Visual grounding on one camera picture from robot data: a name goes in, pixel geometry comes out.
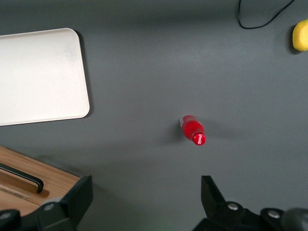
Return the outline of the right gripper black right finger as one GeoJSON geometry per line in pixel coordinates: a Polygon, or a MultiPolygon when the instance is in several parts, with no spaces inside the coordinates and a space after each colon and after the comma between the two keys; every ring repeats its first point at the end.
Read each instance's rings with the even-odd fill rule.
{"type": "Polygon", "coordinates": [[[206,218],[195,231],[262,231],[260,216],[236,202],[228,202],[211,176],[201,177],[201,202],[206,218]]]}

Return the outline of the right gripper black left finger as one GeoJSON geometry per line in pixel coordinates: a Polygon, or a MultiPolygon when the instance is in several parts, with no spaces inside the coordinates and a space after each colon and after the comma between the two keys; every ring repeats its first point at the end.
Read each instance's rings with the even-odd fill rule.
{"type": "Polygon", "coordinates": [[[92,176],[83,176],[60,201],[45,203],[38,209],[38,230],[76,231],[92,201],[92,176]]]}

